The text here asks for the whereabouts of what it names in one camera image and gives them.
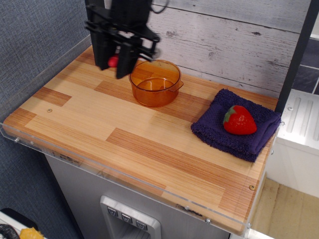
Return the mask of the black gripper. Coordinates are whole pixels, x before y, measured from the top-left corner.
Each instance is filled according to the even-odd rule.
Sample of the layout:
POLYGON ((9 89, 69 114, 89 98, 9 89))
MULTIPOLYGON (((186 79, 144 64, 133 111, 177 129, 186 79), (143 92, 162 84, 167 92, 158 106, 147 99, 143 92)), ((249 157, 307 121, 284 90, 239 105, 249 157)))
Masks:
POLYGON ((95 64, 101 70, 108 69, 109 59, 120 47, 116 78, 132 73, 139 57, 153 61, 160 37, 147 26, 151 0, 113 0, 107 9, 103 33, 92 33, 95 64))

